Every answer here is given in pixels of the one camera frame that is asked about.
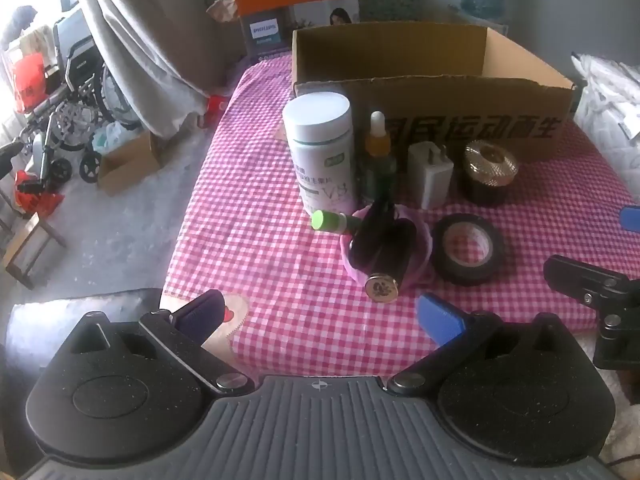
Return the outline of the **dark bottle gold cap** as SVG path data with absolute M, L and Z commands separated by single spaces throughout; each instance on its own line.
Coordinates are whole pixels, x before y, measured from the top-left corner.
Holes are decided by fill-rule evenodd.
M 369 277 L 364 292 L 374 302 L 396 300 L 416 241 L 416 226 L 396 218 L 395 203 L 385 194 L 371 204 L 349 244 L 348 261 Z

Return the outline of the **gold lid dark jar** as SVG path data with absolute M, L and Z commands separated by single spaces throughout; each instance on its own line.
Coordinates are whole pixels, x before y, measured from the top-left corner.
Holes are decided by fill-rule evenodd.
M 505 148 L 472 141 L 464 149 L 459 190 L 477 206 L 497 207 L 506 201 L 519 169 L 515 156 Z

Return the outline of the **green capped dark bottle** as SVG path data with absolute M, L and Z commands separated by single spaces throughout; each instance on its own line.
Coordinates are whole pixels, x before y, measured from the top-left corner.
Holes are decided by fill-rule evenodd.
M 310 216 L 311 229 L 334 234 L 354 235 L 362 220 L 355 216 L 318 209 Z

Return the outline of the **green dropper bottle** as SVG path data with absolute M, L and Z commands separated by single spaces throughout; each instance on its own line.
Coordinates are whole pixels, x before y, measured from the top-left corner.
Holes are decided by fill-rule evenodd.
M 397 162 L 386 118 L 380 110 L 370 116 L 370 128 L 364 137 L 360 159 L 360 192 L 363 203 L 372 204 L 381 196 L 393 196 L 396 188 Z

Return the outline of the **white supplement jar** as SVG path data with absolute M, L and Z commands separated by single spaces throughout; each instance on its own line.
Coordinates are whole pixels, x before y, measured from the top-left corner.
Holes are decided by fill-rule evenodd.
M 337 92 L 288 101 L 282 112 L 300 198 L 307 214 L 358 208 L 352 107 Z

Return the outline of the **white plastic bag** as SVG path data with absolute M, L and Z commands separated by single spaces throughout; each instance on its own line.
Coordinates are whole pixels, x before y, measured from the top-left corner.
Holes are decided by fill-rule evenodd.
M 574 122 L 602 152 L 639 154 L 639 66 L 572 54 L 584 88 Z

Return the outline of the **pink checkered tablecloth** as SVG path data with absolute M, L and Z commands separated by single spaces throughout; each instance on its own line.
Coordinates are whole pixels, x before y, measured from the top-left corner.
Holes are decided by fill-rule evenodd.
M 431 266 L 409 268 L 398 297 L 382 302 L 367 293 L 367 272 L 350 262 L 350 236 L 315 230 L 304 211 L 290 148 L 278 135 L 291 96 L 288 56 L 241 76 L 196 178 L 163 287 L 171 306 L 211 289 L 244 304 L 227 338 L 241 366 L 393 374 L 433 348 L 416 320 L 426 292 L 508 322 L 550 312 L 574 332 L 591 330 L 596 314 L 549 288 L 546 260 L 562 255 L 638 276 L 639 237 L 620 225 L 629 194 L 588 138 L 568 126 L 555 158 L 521 166 L 502 205 L 451 196 L 420 212 L 424 226 L 472 214 L 500 233 L 502 263 L 487 282 L 463 286 Z

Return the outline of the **small wooden stool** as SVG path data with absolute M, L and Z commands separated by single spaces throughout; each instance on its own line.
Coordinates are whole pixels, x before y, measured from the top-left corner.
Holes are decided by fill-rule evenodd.
M 30 272 L 50 242 L 66 248 L 66 240 L 40 214 L 33 214 L 9 241 L 1 259 L 1 267 L 17 283 L 34 289 Z

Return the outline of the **small open cardboard box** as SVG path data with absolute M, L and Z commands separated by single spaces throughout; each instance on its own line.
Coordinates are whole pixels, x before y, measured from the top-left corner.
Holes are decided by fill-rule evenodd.
M 161 166 L 156 136 L 143 131 L 102 156 L 98 188 L 108 196 L 115 196 L 154 174 Z

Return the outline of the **brown cardboard box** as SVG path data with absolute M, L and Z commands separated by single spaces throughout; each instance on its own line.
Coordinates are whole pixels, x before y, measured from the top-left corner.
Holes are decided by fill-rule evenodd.
M 574 96 L 573 81 L 495 30 L 427 22 L 296 30 L 292 85 L 347 96 L 358 148 L 382 112 L 398 162 L 416 142 L 457 154 L 473 140 L 519 162 L 549 159 Z

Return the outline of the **folded wheelchair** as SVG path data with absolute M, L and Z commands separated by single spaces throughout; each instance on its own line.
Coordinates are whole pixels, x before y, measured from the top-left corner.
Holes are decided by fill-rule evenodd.
M 58 150 L 79 153 L 79 174 L 98 180 L 101 151 L 94 146 L 99 128 L 116 125 L 127 131 L 140 119 L 119 88 L 77 2 L 61 0 L 62 14 L 51 25 L 36 24 L 33 6 L 20 6 L 1 36 L 1 76 L 14 96 L 12 68 L 24 56 L 40 52 L 44 59 L 47 97 L 21 114 L 25 125 L 14 140 L 1 145 L 1 175 L 13 170 L 19 154 L 32 155 L 35 177 L 18 188 L 29 194 L 53 191 L 70 180 L 70 161 Z

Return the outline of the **grey curtain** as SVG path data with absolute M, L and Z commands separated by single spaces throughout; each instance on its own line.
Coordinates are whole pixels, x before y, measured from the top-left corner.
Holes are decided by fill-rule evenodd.
M 203 115 L 246 55 L 241 26 L 210 14 L 229 0 L 79 0 L 107 68 L 134 112 L 168 140 Z

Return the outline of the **red plastic bag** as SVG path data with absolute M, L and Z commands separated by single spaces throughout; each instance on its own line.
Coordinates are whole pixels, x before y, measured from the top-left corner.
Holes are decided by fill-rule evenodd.
M 16 110 L 26 114 L 47 97 L 44 59 L 40 52 L 24 56 L 12 68 Z

